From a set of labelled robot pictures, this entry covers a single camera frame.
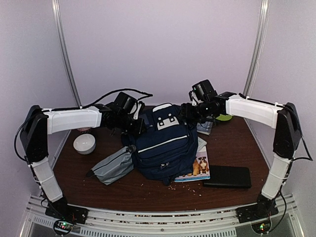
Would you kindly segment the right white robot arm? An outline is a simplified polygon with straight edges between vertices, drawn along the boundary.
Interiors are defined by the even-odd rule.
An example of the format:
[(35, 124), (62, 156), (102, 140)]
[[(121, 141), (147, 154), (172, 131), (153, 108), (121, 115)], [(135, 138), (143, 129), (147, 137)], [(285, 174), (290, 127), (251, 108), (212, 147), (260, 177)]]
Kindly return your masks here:
[(191, 102), (180, 107), (179, 117), (184, 121), (204, 122), (207, 117), (230, 115), (264, 124), (275, 131), (274, 160), (253, 207), (256, 217), (265, 217), (289, 176), (295, 152), (303, 139), (295, 105), (263, 102), (228, 91), (218, 94), (207, 79), (193, 85), (190, 96)]

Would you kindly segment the navy blue backpack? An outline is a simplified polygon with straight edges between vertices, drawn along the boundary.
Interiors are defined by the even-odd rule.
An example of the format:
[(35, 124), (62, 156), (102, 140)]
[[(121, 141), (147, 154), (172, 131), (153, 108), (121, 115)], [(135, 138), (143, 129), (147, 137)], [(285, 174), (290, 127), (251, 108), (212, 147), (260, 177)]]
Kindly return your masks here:
[(143, 111), (139, 117), (147, 131), (136, 137), (122, 134), (124, 146), (134, 145), (134, 167), (147, 179), (166, 186), (193, 171), (198, 149), (197, 124), (180, 119), (180, 106), (165, 103)]

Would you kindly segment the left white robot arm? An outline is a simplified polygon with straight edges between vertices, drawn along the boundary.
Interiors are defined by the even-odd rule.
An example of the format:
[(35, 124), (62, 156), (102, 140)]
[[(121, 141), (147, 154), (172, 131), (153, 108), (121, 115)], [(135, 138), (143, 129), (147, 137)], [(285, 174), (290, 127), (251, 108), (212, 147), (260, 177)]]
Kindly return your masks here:
[(68, 130), (99, 127), (118, 128), (132, 135), (140, 135), (146, 130), (143, 119), (139, 118), (144, 107), (141, 99), (128, 95), (126, 90), (118, 90), (115, 100), (106, 105), (97, 99), (80, 107), (44, 109), (39, 105), (31, 106), (18, 129), (24, 159), (52, 206), (52, 212), (60, 219), (67, 219), (71, 215), (71, 208), (49, 164), (48, 137)]

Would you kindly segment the grey pencil pouch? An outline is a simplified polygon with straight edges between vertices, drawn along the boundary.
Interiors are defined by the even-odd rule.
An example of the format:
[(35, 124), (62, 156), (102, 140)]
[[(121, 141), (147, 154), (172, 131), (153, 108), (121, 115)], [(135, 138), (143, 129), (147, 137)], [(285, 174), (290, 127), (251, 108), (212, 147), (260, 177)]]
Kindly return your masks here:
[(135, 151), (135, 145), (125, 146), (97, 163), (85, 176), (95, 176), (101, 183), (110, 185), (134, 169), (132, 155)]

